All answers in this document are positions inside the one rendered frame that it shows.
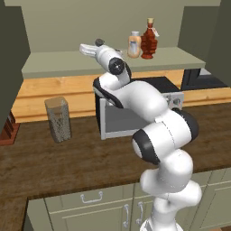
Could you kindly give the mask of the glass jar with wooden lid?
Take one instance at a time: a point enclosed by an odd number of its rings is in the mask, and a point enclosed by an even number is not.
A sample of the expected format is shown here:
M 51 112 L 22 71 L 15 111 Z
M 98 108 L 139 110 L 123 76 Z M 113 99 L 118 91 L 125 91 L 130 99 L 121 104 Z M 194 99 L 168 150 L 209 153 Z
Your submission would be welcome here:
M 51 136 L 55 143 L 61 143 L 71 138 L 69 121 L 69 105 L 64 97 L 54 97 L 44 101 Z

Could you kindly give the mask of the red-brown knife block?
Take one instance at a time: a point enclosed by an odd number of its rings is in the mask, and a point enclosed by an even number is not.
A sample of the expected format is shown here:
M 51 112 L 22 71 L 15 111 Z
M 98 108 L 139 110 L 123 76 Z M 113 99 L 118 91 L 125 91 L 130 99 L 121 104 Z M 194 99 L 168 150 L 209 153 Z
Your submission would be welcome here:
M 20 124 L 15 122 L 14 115 L 12 112 L 10 112 L 5 121 L 5 126 L 2 130 L 2 133 L 0 133 L 0 146 L 13 144 L 19 127 Z

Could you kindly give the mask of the beige condiment bottle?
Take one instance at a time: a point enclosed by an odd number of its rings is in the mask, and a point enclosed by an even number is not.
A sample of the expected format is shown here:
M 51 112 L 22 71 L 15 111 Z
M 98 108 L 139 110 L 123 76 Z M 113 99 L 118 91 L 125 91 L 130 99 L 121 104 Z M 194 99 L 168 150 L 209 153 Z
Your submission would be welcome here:
M 128 38 L 128 50 L 127 55 L 130 58 L 138 58 L 141 52 L 141 36 L 138 31 L 132 31 Z

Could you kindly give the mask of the red-brown ridged bottle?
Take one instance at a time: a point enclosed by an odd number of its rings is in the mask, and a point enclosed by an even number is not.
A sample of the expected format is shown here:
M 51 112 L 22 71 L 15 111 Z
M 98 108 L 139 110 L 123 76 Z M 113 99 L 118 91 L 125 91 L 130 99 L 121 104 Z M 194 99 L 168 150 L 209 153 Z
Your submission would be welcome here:
M 152 59 L 153 54 L 156 52 L 158 41 L 156 38 L 159 36 L 156 29 L 153 27 L 153 18 L 147 19 L 147 28 L 142 36 L 141 49 L 142 58 L 146 60 Z

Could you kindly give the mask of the dark green cabinet door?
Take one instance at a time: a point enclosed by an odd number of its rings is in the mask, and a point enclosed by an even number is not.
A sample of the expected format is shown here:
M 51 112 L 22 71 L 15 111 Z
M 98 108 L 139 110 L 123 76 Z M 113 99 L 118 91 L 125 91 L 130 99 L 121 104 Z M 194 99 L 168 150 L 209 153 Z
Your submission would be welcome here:
M 231 71 L 231 0 L 219 3 L 184 7 L 178 46 L 222 78 Z
M 0 0 L 0 133 L 23 83 L 22 68 L 30 53 L 22 8 Z

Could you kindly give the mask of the olive green wall cabinet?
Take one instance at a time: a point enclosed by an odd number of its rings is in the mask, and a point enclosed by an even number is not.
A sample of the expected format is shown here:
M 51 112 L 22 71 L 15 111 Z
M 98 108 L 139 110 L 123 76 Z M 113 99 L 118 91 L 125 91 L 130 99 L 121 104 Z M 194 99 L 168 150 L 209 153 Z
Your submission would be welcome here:
M 79 52 L 81 43 L 100 38 L 126 51 L 132 31 L 144 32 L 154 19 L 160 34 L 151 60 L 130 59 L 133 72 L 203 68 L 205 61 L 178 46 L 185 6 L 219 6 L 219 0 L 5 0 L 20 6 L 31 54 L 22 73 L 25 79 L 98 74 L 103 69 Z

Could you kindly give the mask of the pale green drawer front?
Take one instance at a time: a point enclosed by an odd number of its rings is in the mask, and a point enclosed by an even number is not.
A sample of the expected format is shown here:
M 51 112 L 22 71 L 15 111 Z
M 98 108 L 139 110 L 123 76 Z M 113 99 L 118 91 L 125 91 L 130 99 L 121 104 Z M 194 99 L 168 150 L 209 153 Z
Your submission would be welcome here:
M 82 193 L 98 193 L 103 192 L 103 199 L 97 203 L 84 204 L 81 201 L 80 195 Z M 122 186 L 115 186 L 104 189 L 94 189 L 76 193 L 70 193 L 60 196 L 49 197 L 45 199 L 48 211 L 50 213 L 60 212 L 67 209 L 83 208 L 87 206 L 95 206 L 103 203 L 114 202 L 123 199 L 131 199 L 134 195 L 134 185 L 127 184 Z

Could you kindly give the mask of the silver black toaster oven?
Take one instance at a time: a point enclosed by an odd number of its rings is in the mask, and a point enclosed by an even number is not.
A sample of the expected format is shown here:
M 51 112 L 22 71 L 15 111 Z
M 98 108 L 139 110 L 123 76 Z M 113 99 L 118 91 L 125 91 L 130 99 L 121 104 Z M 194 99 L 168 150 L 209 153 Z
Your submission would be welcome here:
M 169 108 L 182 109 L 184 94 L 166 77 L 139 78 L 155 87 L 166 99 Z M 130 109 L 119 109 L 95 95 L 96 118 L 102 140 L 133 135 L 148 123 Z

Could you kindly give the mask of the black appliance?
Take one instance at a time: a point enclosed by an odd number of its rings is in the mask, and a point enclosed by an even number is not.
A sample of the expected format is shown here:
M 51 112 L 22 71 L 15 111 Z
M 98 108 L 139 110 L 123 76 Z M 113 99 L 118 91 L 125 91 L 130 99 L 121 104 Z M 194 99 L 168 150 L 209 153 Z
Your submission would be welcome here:
M 227 85 L 212 74 L 201 74 L 201 69 L 185 69 L 180 90 L 227 88 Z

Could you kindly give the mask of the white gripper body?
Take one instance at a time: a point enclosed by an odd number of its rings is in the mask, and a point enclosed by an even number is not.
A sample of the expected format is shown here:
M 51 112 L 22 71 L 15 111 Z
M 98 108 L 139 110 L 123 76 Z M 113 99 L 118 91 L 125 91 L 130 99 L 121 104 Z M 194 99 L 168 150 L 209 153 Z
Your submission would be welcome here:
M 79 45 L 79 51 L 82 54 L 90 56 L 90 57 L 95 57 L 96 56 L 97 49 L 98 49 L 98 47 L 95 46 L 95 45 L 87 45 L 87 44 L 84 44 L 84 43 L 81 43 Z

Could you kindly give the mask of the pale green cupboard door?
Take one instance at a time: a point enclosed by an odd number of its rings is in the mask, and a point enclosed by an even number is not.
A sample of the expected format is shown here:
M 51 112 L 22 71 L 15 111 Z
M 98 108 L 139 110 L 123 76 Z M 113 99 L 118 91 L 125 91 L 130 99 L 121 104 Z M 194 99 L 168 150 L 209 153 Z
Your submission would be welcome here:
M 189 231 L 231 226 L 231 181 L 208 184 Z
M 136 224 L 136 219 L 140 216 L 140 209 L 137 207 L 137 204 L 140 201 L 143 202 L 143 222 L 151 215 L 152 212 L 152 204 L 153 204 L 152 196 L 135 198 L 133 204 L 133 218 L 132 218 L 131 231 L 140 231 L 140 226 Z
M 123 227 L 123 221 L 125 221 L 124 205 L 118 204 L 111 208 L 93 209 L 92 211 L 80 210 L 51 214 L 53 231 L 129 231 L 130 205 L 128 204 L 128 228 Z

